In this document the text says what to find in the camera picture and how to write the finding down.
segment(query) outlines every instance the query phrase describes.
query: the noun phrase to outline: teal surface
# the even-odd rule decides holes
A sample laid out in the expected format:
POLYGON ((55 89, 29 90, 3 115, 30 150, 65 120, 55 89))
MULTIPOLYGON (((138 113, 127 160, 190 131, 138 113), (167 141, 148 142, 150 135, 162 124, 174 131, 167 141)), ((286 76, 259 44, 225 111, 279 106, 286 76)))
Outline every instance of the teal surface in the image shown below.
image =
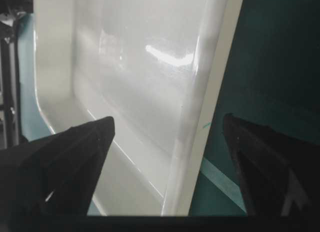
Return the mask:
MULTIPOLYGON (((236 184, 227 113, 320 144, 319 9, 319 0, 243 0, 204 153, 236 184)), ((202 164, 190 215, 242 215, 210 173, 202 164)))
POLYGON ((238 207, 246 212, 245 204, 239 186, 230 180, 217 167, 210 163, 206 158, 202 160, 200 171, 210 180, 222 193, 232 200, 238 207))
MULTIPOLYGON (((21 127, 22 134, 29 140, 50 135, 50 130, 42 119, 35 98, 34 73, 34 17, 25 16, 20 24, 18 38, 18 57, 21 85, 21 127)), ((91 202, 88 215, 100 215, 91 202)))

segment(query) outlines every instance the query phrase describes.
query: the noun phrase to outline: teal background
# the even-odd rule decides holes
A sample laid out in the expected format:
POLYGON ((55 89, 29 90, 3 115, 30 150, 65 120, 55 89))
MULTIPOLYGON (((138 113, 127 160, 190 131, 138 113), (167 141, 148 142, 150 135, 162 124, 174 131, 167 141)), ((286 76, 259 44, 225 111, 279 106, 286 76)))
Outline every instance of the teal background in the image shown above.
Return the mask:
MULTIPOLYGON (((235 183, 226 113, 320 144, 319 2, 243 0, 204 153, 235 183)), ((190 215, 245 215, 209 175, 201 168, 190 215)))
POLYGON ((20 22, 18 57, 21 86, 21 127, 28 140, 50 135, 43 121, 35 98, 34 73, 34 23, 33 16, 25 16, 20 22))

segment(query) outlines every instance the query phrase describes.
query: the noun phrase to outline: dark green surface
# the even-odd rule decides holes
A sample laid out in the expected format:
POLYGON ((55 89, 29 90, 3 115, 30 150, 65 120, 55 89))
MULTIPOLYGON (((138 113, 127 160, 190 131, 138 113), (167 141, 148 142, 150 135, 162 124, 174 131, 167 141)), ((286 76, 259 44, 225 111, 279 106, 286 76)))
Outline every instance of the dark green surface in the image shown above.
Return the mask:
MULTIPOLYGON (((319 20, 320 0, 243 0, 204 153, 234 182, 226 113, 320 144, 319 20)), ((237 214, 202 177, 190 214, 237 214)))

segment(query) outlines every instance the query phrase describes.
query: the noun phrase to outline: white plastic container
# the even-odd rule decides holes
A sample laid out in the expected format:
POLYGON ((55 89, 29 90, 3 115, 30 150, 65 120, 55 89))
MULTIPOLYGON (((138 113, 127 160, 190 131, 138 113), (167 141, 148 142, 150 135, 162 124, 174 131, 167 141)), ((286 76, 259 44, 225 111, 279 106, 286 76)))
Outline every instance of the white plastic container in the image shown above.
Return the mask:
POLYGON ((34 0, 35 90, 51 132, 115 120, 101 214, 188 214, 241 2, 34 0))

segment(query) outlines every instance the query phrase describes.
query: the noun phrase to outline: black metal frame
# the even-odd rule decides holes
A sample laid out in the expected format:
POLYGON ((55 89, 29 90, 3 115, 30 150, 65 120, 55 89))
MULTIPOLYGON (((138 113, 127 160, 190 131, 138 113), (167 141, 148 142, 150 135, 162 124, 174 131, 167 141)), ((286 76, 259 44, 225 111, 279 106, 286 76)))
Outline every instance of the black metal frame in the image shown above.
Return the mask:
POLYGON ((0 85, 3 96, 4 148, 20 144, 24 137, 21 129, 20 75, 18 60, 19 19, 33 11, 33 0, 0 0, 0 15, 12 25, 0 20, 0 85))
POLYGON ((13 232, 237 232, 237 231, 309 231, 289 217, 25 217, 9 225, 13 232))

